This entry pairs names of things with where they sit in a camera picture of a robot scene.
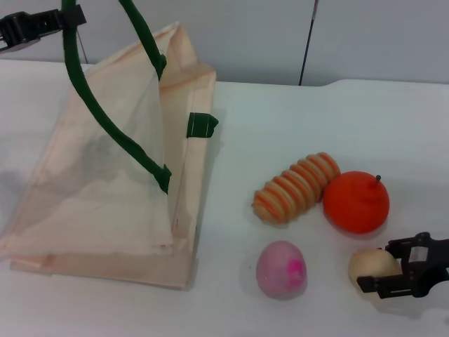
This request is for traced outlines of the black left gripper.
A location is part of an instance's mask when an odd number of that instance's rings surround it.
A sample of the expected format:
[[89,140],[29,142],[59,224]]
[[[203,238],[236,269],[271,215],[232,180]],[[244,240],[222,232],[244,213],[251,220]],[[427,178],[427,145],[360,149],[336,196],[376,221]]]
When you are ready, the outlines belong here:
[[[36,26],[38,38],[61,32],[61,25],[84,25],[86,18],[80,6],[36,13],[33,18],[44,25]],[[35,42],[33,19],[29,13],[14,13],[1,19],[1,40],[6,48],[19,48]]]

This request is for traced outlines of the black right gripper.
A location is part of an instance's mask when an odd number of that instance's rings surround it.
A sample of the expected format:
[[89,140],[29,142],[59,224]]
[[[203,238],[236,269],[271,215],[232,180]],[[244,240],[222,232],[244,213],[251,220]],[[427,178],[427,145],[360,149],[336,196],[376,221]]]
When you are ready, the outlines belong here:
[[430,239],[428,232],[390,240],[385,246],[408,275],[364,276],[356,279],[363,293],[381,299],[401,296],[425,297],[441,282],[448,281],[448,240]]

